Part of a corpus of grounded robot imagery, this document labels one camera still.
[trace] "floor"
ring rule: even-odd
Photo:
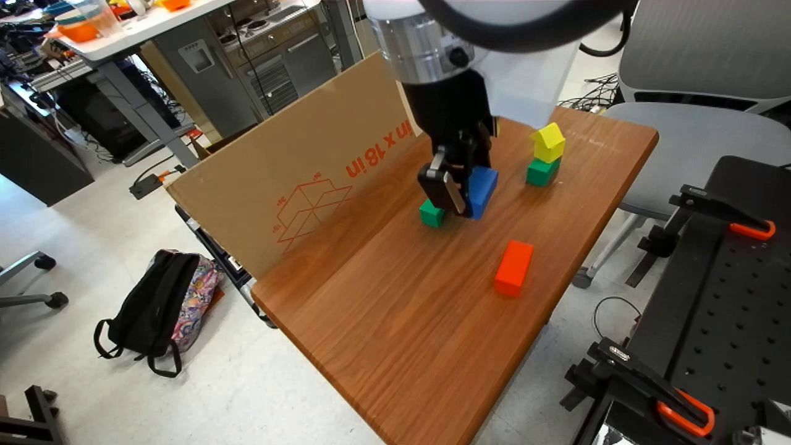
[[[614,22],[586,43],[605,48],[618,37]],[[581,95],[584,78],[611,73],[617,63],[618,57],[579,54],[562,96]],[[155,154],[131,168],[91,161],[97,182],[51,208],[0,177],[0,264],[38,249],[59,262],[45,275],[28,271],[9,287],[32,283],[32,292],[58,290],[71,298],[60,311],[44,305],[0,310],[0,394],[7,396],[11,414],[29,417],[22,391],[36,384],[59,392],[59,419],[72,444],[381,443],[308,360],[227,284],[226,297],[207,317],[178,379],[157,377],[129,357],[98,358],[94,326],[115,315],[157,249],[205,253],[164,189],[142,201],[127,191],[141,171],[165,156]],[[594,253],[624,219],[621,211],[615,214]],[[623,281],[648,228],[627,241],[591,288],[569,287],[481,429],[478,445],[570,441],[587,404],[573,413],[558,404],[570,388],[563,375],[597,340],[592,312],[603,297],[619,295],[645,307],[664,264],[637,289]],[[624,337],[634,315],[623,302],[606,302],[600,328],[604,335]]]

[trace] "stacked blocks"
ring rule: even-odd
[[[546,187],[552,183],[558,173],[566,139],[554,122],[536,131],[530,135],[530,138],[535,142],[533,147],[535,159],[528,167],[527,182]]]
[[[481,219],[489,198],[497,187],[498,171],[487,167],[475,167],[469,179],[468,195],[472,204],[472,218]]]
[[[427,226],[432,226],[438,229],[442,225],[442,218],[445,216],[445,210],[436,208],[431,204],[431,200],[426,200],[420,206],[420,220]]]
[[[523,242],[509,241],[502,256],[500,268],[494,276],[494,290],[509,297],[518,297],[524,278],[528,274],[533,246]]]

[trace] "green cube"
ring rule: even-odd
[[[552,184],[554,177],[558,174],[558,169],[560,169],[561,159],[557,158],[550,163],[533,159],[528,167],[528,183],[538,187],[547,187]]]
[[[420,206],[420,220],[427,226],[432,226],[438,229],[442,225],[442,217],[445,216],[445,210],[436,208],[431,200],[426,200]]]

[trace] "wooden table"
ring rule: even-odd
[[[658,140],[652,128],[568,109],[553,121],[567,141],[551,187],[525,184],[532,129],[503,121],[491,151],[500,179],[483,218],[425,226],[423,136],[254,286],[385,442],[475,437]],[[512,239],[536,247],[518,299],[494,290]]]

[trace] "yellow block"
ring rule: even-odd
[[[530,138],[535,141],[533,156],[540,161],[551,164],[555,159],[563,156],[566,138],[563,137],[560,128],[555,122],[536,131],[530,135]]]

